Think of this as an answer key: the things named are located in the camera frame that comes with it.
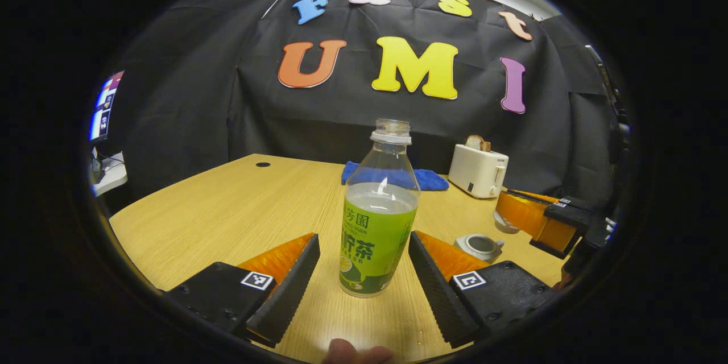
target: bottle neck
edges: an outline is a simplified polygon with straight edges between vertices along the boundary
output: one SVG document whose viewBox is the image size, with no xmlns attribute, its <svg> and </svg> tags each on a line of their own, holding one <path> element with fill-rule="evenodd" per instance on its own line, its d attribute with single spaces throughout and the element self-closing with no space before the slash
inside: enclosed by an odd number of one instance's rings
<svg viewBox="0 0 728 364">
<path fill-rule="evenodd" d="M 379 141 L 374 141 L 374 147 L 372 147 L 374 151 L 384 152 L 385 154 L 390 155 L 406 155 L 407 154 L 407 146 L 405 144 L 389 144 L 389 143 L 380 143 Z"/>
</svg>

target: lemon graphic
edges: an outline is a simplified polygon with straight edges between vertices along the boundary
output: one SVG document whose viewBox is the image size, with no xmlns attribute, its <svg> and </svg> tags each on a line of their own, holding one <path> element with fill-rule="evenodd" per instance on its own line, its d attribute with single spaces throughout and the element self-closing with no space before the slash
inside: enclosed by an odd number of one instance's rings
<svg viewBox="0 0 728 364">
<path fill-rule="evenodd" d="M 351 270 L 351 260 L 349 260 L 346 256 L 338 258 L 338 269 L 344 273 Z"/>
</svg>

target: plastic bottle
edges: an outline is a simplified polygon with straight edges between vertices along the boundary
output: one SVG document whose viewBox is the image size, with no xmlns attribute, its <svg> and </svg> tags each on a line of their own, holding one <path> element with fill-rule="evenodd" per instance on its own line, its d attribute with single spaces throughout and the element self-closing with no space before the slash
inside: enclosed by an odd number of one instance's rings
<svg viewBox="0 0 728 364">
<path fill-rule="evenodd" d="M 407 158 L 409 123 L 378 119 L 371 151 L 346 180 L 339 283 L 356 297 L 389 286 L 409 237 L 419 184 Z"/>
</svg>

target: green label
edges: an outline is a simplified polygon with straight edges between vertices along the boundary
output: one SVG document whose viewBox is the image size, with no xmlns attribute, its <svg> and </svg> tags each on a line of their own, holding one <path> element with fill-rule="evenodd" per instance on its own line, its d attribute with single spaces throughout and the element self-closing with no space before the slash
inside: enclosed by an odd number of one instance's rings
<svg viewBox="0 0 728 364">
<path fill-rule="evenodd" d="M 353 292 L 373 293 L 388 286 L 404 251 L 414 214 L 382 214 L 344 199 L 339 280 Z"/>
</svg>

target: bread slice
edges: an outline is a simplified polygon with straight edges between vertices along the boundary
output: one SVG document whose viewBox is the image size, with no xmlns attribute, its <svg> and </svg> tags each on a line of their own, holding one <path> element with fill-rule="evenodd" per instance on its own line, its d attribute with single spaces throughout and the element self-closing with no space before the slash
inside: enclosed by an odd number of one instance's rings
<svg viewBox="0 0 728 364">
<path fill-rule="evenodd" d="M 481 138 L 480 135 L 471 135 L 468 140 L 465 141 L 465 146 L 479 151 L 491 151 L 491 143 Z"/>
</svg>

